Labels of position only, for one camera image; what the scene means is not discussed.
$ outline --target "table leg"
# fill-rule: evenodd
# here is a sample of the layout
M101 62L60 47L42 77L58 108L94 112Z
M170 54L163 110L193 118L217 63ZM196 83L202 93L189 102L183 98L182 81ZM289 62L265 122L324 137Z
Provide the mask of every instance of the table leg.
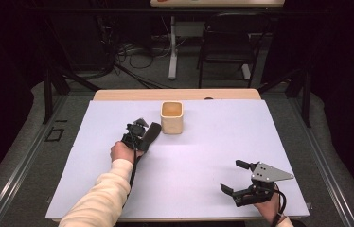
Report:
M176 25L175 18L171 16L171 57L170 57L170 67L168 70L168 79L176 79L177 71L177 49L176 49Z

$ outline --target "dark background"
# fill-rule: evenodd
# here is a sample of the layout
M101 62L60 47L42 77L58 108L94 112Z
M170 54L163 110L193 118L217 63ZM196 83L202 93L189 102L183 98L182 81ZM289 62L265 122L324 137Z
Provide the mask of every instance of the dark background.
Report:
M286 9L337 9L339 20L327 29L327 44L320 48L318 58L312 64L312 91L325 102L325 112L337 153L354 176L354 1L294 1L287 0ZM135 1L114 1L121 7L134 6ZM138 7L148 7L148 2L136 1ZM25 20L16 13L10 1L0 0L0 162L9 150L18 131L27 119L32 106L30 89L44 79L45 64L42 51L31 39L31 31L47 40L46 53L66 68L100 70L109 59L99 44L95 18L81 19L75 36L53 36L50 29L60 26L62 18L51 18L52 25L40 19ZM134 30L134 17L123 17L120 30L124 37L150 46L150 18L141 17L141 30ZM325 22L308 19L284 19L276 26L274 40L268 55L263 82L271 81L301 65L314 50L313 41L321 34ZM79 33L90 34L85 40L76 40ZM98 53L86 58L86 53ZM79 51L80 56L70 60L68 54Z

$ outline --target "human hand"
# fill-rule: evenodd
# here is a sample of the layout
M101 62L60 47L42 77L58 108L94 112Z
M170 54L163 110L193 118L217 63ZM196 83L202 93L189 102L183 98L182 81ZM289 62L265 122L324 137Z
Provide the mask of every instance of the human hand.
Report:
M110 151L112 161L116 159L125 159L133 164L133 150L128 148L123 142L115 142L115 144L110 148ZM136 152L136 157L142 156L143 154L144 152L139 150Z
M276 216L278 210L280 209L280 199L279 194L275 193L272 195L272 198L269 201L255 203L254 207L257 208L259 213L270 223L274 221L274 217ZM281 215L280 220L277 222L280 223L284 218L286 218L283 214Z

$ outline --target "beige cup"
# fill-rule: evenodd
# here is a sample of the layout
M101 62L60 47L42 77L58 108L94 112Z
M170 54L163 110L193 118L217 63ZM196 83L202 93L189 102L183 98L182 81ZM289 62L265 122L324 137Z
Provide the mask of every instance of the beige cup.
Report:
M160 116L164 134L181 134L183 132L183 112L182 102L163 102Z

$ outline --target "white tabletop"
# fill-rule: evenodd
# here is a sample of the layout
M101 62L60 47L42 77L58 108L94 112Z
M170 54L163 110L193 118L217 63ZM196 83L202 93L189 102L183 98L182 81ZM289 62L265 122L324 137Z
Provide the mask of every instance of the white tabletop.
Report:
M91 101L46 217L60 219L110 168L109 148L143 117L160 123L162 101ZM252 205L237 208L220 183L251 185L240 159L292 173L263 100L184 100L184 132L161 133L143 156L120 221L260 218ZM278 183L287 216L309 214L296 179Z
M150 0L153 7L283 7L285 0Z

